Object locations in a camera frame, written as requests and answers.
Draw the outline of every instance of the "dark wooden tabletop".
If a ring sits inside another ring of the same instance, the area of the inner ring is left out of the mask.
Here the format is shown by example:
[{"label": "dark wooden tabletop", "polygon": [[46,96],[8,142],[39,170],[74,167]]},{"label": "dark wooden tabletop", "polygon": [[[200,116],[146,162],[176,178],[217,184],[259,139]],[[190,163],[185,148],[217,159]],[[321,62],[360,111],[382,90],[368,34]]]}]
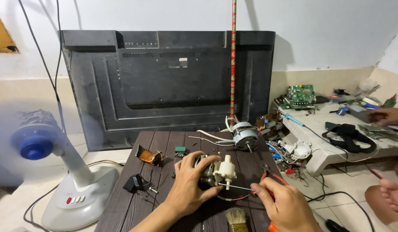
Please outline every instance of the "dark wooden tabletop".
[{"label": "dark wooden tabletop", "polygon": [[[228,132],[211,132],[210,134],[226,139],[232,137],[232,134]],[[273,172],[280,175],[269,148],[261,137],[259,138],[258,148],[251,154],[234,150],[232,146],[218,146],[206,140],[190,138],[189,136],[216,141],[216,139],[199,132],[142,131],[139,134],[134,147],[141,145],[153,152],[156,150],[162,151],[166,157],[162,167],[159,167],[152,181],[152,185],[158,193],[154,194],[148,190],[146,192],[139,191],[139,194],[148,200],[145,201],[139,195],[129,193],[123,189],[123,185],[130,176],[140,173],[146,180],[150,180],[152,171],[155,171],[155,167],[152,170],[152,165],[136,158],[136,149],[133,149],[114,186],[112,195],[95,232],[128,232],[166,199],[175,181],[171,174],[174,169],[173,162],[176,146],[185,146],[188,153],[202,150],[209,154],[217,154],[220,151],[222,158],[225,155],[231,155],[238,177],[237,180],[232,182],[232,185],[235,186],[250,187],[251,183],[259,182],[263,174],[261,167],[263,163],[268,164]],[[239,198],[248,193],[248,190],[230,188],[229,191],[222,190],[219,195],[227,198]],[[230,231],[230,226],[225,216],[225,210],[234,206],[240,207],[245,211],[249,231],[268,231],[270,220],[263,204],[257,197],[252,195],[241,201],[223,201],[218,198],[212,198],[204,203],[194,214],[179,220],[169,231],[228,232]]]}]

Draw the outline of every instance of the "window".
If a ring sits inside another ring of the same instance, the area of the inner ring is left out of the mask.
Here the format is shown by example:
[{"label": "window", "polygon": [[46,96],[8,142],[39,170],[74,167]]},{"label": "window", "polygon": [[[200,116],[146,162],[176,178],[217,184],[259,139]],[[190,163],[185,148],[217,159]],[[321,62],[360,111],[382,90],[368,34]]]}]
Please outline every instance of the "window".
[{"label": "window", "polygon": [[18,52],[16,45],[0,20],[0,52]]}]

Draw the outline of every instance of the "black tv back panel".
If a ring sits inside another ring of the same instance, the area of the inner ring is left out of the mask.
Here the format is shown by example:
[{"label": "black tv back panel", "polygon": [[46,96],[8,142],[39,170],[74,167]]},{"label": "black tv back panel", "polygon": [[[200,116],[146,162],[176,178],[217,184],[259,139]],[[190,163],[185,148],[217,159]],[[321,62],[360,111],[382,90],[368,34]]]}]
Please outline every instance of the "black tv back panel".
[{"label": "black tv back panel", "polygon": [[[89,151],[131,148],[142,130],[218,131],[230,114],[230,31],[62,31]],[[235,111],[268,109],[275,32],[237,31]],[[103,130],[90,141],[83,114]]]}]

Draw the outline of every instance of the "white plastic gear housing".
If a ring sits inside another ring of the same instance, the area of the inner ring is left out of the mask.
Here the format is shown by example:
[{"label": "white plastic gear housing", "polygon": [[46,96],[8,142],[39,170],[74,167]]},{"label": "white plastic gear housing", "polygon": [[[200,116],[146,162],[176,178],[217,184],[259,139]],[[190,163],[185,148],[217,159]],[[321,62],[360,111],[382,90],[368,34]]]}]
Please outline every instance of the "white plastic gear housing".
[{"label": "white plastic gear housing", "polygon": [[215,162],[215,169],[213,171],[213,176],[215,176],[216,186],[219,185],[219,182],[222,180],[226,181],[227,185],[233,180],[236,180],[236,172],[235,172],[235,165],[230,161],[231,156],[225,155],[225,160],[223,162]]}]

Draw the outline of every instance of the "ventilation grille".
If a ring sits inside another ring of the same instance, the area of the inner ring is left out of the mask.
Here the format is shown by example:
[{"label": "ventilation grille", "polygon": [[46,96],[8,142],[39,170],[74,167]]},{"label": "ventilation grille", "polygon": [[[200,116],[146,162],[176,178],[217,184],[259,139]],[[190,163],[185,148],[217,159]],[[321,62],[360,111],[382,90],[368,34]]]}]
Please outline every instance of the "ventilation grille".
[{"label": "ventilation grille", "polygon": [[125,52],[123,58],[228,56],[229,52]]}]

